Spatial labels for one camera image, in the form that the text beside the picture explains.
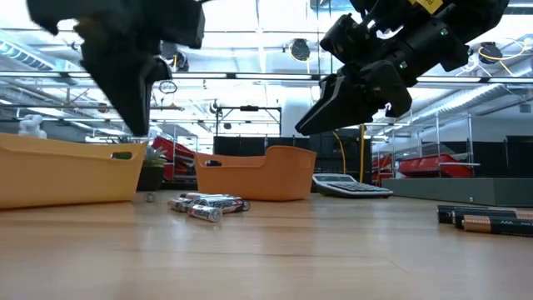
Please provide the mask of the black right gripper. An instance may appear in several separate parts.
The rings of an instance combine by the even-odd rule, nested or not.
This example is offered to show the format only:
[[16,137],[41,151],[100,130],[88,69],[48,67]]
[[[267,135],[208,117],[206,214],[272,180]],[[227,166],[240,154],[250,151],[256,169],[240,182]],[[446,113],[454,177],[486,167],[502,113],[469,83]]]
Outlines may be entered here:
[[398,118],[412,104],[406,85],[415,85],[437,64],[448,72],[467,62],[468,47],[444,22],[429,20],[404,27],[385,40],[360,70],[347,64],[323,78],[318,101],[295,129],[312,135],[370,123],[381,109],[389,118]]

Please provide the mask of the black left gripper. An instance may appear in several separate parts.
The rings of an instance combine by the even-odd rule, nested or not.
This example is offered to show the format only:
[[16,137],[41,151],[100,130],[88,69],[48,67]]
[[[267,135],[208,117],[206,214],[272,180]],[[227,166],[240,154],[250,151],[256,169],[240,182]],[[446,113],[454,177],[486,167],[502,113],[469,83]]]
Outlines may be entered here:
[[[78,20],[74,31],[83,39],[82,66],[134,136],[148,132],[150,58],[104,56],[156,56],[162,42],[199,49],[204,38],[204,11],[196,0],[27,0],[27,10],[52,35],[59,34],[61,21]],[[172,78],[162,58],[154,63],[149,82]]]

